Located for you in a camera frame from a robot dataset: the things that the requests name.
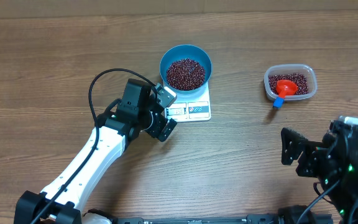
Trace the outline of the red scoop with blue handle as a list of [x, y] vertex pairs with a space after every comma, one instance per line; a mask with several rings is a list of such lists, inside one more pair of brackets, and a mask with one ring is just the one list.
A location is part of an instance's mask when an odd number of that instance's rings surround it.
[[278, 96], [273, 102], [273, 107], [280, 109], [285, 101], [285, 97], [294, 95], [298, 91], [298, 86], [290, 80], [279, 80], [277, 82], [276, 91]]

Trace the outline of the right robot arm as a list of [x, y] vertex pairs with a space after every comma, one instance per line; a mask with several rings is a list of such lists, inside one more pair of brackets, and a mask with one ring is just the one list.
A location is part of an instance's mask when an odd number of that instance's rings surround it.
[[317, 178], [346, 223], [358, 223], [358, 125], [332, 123], [320, 142], [283, 128], [282, 164], [298, 162], [296, 173]]

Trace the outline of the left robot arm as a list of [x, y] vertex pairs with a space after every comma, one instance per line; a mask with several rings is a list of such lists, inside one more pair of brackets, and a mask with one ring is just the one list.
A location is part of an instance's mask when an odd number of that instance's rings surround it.
[[141, 131], [164, 142], [176, 121], [162, 114], [177, 94], [167, 86], [128, 80], [122, 99], [100, 114], [82, 150], [40, 193], [26, 191], [16, 204], [14, 223], [116, 223], [112, 215], [83, 209], [92, 191]]

